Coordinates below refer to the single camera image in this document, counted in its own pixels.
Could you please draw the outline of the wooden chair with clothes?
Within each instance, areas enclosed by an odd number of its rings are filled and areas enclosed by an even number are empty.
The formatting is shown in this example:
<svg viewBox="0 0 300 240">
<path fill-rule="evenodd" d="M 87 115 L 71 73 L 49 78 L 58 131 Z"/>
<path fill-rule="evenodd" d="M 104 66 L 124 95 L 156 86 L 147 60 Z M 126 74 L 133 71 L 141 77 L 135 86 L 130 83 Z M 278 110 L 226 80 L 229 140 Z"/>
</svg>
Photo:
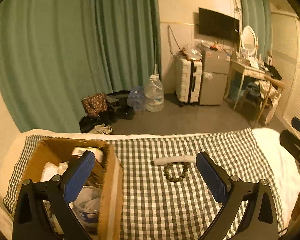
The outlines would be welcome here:
<svg viewBox="0 0 300 240">
<path fill-rule="evenodd" d="M 266 108 L 268 111 L 264 117 L 264 126 L 269 125 L 279 106 L 281 94 L 286 87 L 282 80 L 268 76 L 264 78 L 265 80 L 257 80 L 247 85 L 239 105 L 239 110 L 245 102 L 250 102 L 256 107 L 257 114 L 253 119 L 253 128 L 258 124 Z"/>
</svg>

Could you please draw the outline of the brown cardboard box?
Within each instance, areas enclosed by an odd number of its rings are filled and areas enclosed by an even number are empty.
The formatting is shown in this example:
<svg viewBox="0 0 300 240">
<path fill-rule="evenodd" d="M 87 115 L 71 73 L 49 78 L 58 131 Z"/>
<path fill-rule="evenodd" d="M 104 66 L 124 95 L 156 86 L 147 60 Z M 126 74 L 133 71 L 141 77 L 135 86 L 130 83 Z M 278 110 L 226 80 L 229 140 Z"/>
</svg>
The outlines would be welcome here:
<svg viewBox="0 0 300 240">
<path fill-rule="evenodd" d="M 90 151 L 95 156 L 95 175 L 101 184 L 100 213 L 97 236 L 99 239 L 119 239 L 121 211 L 123 203 L 122 177 L 123 168 L 113 146 L 101 140 L 52 138 L 42 139 L 26 165 L 23 181 L 34 183 L 49 181 L 54 175 L 62 175 L 70 162 Z"/>
</svg>

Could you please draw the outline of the white dressing table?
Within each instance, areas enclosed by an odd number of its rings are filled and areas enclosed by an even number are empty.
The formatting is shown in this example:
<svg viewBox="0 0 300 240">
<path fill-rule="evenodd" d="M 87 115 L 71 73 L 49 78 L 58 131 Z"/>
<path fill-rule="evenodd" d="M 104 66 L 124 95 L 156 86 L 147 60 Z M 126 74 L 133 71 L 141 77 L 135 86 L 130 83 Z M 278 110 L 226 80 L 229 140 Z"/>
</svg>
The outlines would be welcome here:
<svg viewBox="0 0 300 240">
<path fill-rule="evenodd" d="M 272 74 L 268 71 L 249 67 L 246 64 L 240 63 L 236 60 L 230 60 L 230 68 L 228 73 L 228 80 L 226 85 L 226 90 L 224 94 L 224 98 L 226 99 L 231 90 L 231 83 L 235 79 L 236 74 L 241 74 L 241 79 L 239 80 L 239 88 L 237 90 L 237 94 L 235 97 L 235 103 L 233 106 L 233 110 L 236 109 L 237 104 L 239 102 L 239 99 L 242 94 L 242 89 L 244 87 L 245 83 L 248 83 L 248 81 L 254 80 L 265 80 L 265 77 L 271 77 Z"/>
</svg>

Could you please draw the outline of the oval white vanity mirror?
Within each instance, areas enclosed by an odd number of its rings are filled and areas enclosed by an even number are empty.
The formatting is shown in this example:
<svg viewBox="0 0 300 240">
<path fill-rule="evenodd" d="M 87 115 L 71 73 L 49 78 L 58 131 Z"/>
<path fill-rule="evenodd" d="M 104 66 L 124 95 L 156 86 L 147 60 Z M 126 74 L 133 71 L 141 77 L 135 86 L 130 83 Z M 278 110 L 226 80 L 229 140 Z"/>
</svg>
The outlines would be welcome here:
<svg viewBox="0 0 300 240">
<path fill-rule="evenodd" d="M 258 50 L 258 38 L 249 25 L 243 28 L 241 32 L 241 48 L 248 52 L 248 56 L 256 56 Z"/>
</svg>

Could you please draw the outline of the silver mini fridge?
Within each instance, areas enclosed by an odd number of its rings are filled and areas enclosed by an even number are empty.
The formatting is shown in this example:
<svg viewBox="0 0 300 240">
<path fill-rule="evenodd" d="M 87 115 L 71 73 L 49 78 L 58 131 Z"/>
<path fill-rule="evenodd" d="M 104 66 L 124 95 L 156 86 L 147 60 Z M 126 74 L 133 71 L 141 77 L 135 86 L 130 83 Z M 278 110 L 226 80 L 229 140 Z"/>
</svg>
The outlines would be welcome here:
<svg viewBox="0 0 300 240">
<path fill-rule="evenodd" d="M 202 49 L 203 74 L 199 104 L 221 105 L 230 69 L 230 57 L 222 51 Z"/>
</svg>

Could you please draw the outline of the white sneakers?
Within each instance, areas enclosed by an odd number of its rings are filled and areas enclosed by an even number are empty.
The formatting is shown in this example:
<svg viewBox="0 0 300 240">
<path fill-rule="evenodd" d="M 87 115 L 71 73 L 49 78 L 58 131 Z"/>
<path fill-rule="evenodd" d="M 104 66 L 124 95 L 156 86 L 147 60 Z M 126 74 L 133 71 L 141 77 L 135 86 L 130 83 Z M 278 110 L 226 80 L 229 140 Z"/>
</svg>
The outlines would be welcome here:
<svg viewBox="0 0 300 240">
<path fill-rule="evenodd" d="M 110 125 L 100 124 L 94 126 L 92 130 L 89 131 L 90 134 L 110 134 L 113 131 Z"/>
</svg>

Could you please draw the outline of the right green curtain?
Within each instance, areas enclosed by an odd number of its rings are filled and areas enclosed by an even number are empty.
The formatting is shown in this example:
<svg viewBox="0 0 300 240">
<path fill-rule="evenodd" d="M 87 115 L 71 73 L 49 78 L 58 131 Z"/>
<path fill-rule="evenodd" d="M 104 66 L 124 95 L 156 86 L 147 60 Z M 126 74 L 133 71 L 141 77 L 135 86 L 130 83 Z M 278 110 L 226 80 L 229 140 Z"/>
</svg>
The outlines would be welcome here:
<svg viewBox="0 0 300 240">
<path fill-rule="evenodd" d="M 250 26 L 258 38 L 258 54 L 265 60 L 272 44 L 269 0 L 241 0 L 242 25 Z"/>
</svg>

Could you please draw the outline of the green curtain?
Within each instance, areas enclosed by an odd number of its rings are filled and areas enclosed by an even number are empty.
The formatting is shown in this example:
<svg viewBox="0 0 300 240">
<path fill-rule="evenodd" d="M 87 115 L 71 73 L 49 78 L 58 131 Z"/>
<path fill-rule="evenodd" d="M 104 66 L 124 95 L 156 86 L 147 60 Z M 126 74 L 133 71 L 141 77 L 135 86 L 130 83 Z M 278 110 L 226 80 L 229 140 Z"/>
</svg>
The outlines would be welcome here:
<svg viewBox="0 0 300 240">
<path fill-rule="evenodd" d="M 242 25 L 250 26 L 258 38 L 258 54 L 265 60 L 272 44 L 269 0 L 241 0 Z"/>
<path fill-rule="evenodd" d="M 158 0 L 3 0 L 0 92 L 22 131 L 79 131 L 81 100 L 161 68 Z"/>
</svg>

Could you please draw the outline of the brown patterned bag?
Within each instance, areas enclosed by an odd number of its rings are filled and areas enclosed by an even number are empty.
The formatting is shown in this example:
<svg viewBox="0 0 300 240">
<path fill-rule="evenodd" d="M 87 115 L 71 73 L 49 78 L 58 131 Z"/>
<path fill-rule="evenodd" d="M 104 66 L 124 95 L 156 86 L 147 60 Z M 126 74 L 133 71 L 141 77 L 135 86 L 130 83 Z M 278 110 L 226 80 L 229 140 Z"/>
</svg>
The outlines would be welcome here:
<svg viewBox="0 0 300 240">
<path fill-rule="evenodd" d="M 87 116 L 98 117 L 100 113 L 108 110 L 106 94 L 98 93 L 81 99 Z"/>
</svg>

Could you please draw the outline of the white hard suitcase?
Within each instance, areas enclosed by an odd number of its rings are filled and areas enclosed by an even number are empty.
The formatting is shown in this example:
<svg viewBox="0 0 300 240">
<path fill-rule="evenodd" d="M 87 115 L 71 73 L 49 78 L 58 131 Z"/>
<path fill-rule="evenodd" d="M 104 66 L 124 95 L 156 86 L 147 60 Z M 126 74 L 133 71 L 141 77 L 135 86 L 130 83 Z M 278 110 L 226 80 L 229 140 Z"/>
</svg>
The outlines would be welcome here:
<svg viewBox="0 0 300 240">
<path fill-rule="evenodd" d="M 185 104 L 195 105 L 199 101 L 202 62 L 187 59 L 178 59 L 175 64 L 175 94 L 179 106 Z"/>
</svg>

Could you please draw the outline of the large clear water jug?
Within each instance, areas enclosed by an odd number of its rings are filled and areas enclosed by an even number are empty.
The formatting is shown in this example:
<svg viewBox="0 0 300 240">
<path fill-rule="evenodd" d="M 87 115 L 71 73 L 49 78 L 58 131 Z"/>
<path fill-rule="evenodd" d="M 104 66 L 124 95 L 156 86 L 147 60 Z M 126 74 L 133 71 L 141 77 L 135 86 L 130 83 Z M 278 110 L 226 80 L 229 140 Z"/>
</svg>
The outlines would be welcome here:
<svg viewBox="0 0 300 240">
<path fill-rule="evenodd" d="M 164 88 L 157 75 L 151 75 L 145 85 L 144 95 L 146 98 L 146 110 L 149 112 L 160 112 L 164 108 Z"/>
</svg>

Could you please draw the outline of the black wall television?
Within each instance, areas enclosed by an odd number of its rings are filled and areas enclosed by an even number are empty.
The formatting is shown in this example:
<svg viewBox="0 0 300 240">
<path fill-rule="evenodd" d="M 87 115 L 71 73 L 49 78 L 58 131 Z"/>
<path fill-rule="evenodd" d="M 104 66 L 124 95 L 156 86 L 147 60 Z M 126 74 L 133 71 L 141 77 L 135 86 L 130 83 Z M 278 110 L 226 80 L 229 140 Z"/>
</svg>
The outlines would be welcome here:
<svg viewBox="0 0 300 240">
<path fill-rule="evenodd" d="M 198 33 L 238 43 L 239 20 L 216 11 L 199 8 Z"/>
</svg>

